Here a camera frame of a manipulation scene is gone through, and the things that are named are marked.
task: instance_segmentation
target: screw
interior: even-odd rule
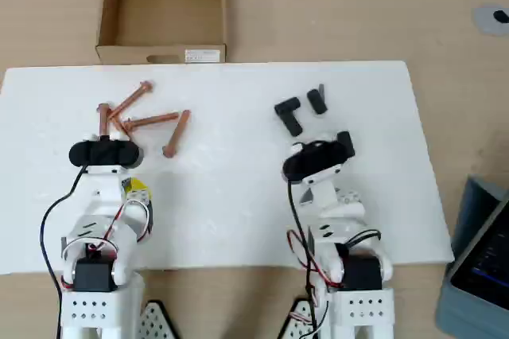
[[[182,112],[181,119],[178,121],[172,138],[169,140],[168,144],[162,147],[162,154],[164,154],[166,158],[172,158],[177,154],[177,144],[181,139],[182,134],[184,133],[189,116],[191,116],[190,110],[185,110]]]
[[[140,83],[140,87],[138,90],[133,92],[127,99],[120,103],[118,107],[116,107],[109,116],[109,120],[113,120],[119,116],[120,112],[124,111],[128,108],[132,103],[134,103],[140,96],[142,96],[146,92],[152,91],[153,85],[150,82],[144,81]]]
[[[110,121],[113,123],[113,125],[115,126],[115,128],[117,130],[119,130],[120,132],[125,134],[127,137],[129,137],[129,140],[133,139],[132,134],[128,130],[126,130],[126,128],[124,128],[122,123],[119,121],[119,118],[113,118],[113,119],[110,119]]]
[[[126,131],[131,132],[132,130],[138,127],[148,126],[149,124],[155,123],[169,122],[170,120],[178,119],[178,116],[179,116],[178,112],[171,112],[169,114],[152,116],[150,118],[144,119],[137,120],[128,119],[126,122],[123,123],[123,126],[126,129]]]

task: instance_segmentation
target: white label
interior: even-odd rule
[[[220,50],[185,50],[185,63],[219,63]]]

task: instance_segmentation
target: copper screw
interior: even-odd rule
[[[132,130],[138,127],[148,126],[149,124],[155,123],[169,122],[170,120],[178,119],[178,115],[179,115],[178,112],[171,112],[169,114],[152,116],[150,118],[144,119],[135,120],[128,119],[126,122],[123,123],[123,126],[126,129],[126,131],[131,132]]]
[[[119,130],[120,132],[122,132],[123,134],[125,134],[127,137],[129,137],[129,140],[132,140],[133,139],[133,135],[130,134],[130,132],[128,130],[126,130],[126,128],[124,128],[124,126],[122,125],[122,123],[119,121],[119,118],[113,118],[110,120],[113,125],[115,126],[115,128],[117,130]]]
[[[150,82],[141,82],[140,88],[133,92],[127,99],[120,103],[118,107],[116,107],[109,116],[109,120],[113,120],[117,116],[119,116],[120,112],[124,111],[128,108],[132,103],[134,103],[140,96],[142,96],[146,92],[152,91],[153,85]]]
[[[177,154],[177,144],[181,139],[182,134],[184,133],[185,126],[189,120],[189,116],[191,116],[190,110],[185,110],[182,112],[181,119],[178,121],[172,138],[169,140],[168,144],[162,147],[162,154],[164,154],[166,158],[172,158]]]
[[[99,122],[99,136],[108,136],[108,114],[111,111],[108,103],[101,103],[97,107],[97,112],[100,115]]]

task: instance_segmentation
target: wooden table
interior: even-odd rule
[[[0,69],[98,64],[98,3],[0,0]],[[509,0],[228,0],[228,60],[405,60],[452,231],[469,173],[509,185],[509,39],[474,27],[483,3]],[[397,338],[446,337],[433,321],[443,271],[396,268]],[[165,301],[182,338],[275,338],[304,282],[279,268],[145,276],[147,297]],[[0,277],[0,294],[2,336],[54,337],[47,275]]]

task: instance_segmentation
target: open cardboard box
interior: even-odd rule
[[[224,62],[225,0],[103,0],[103,64]]]

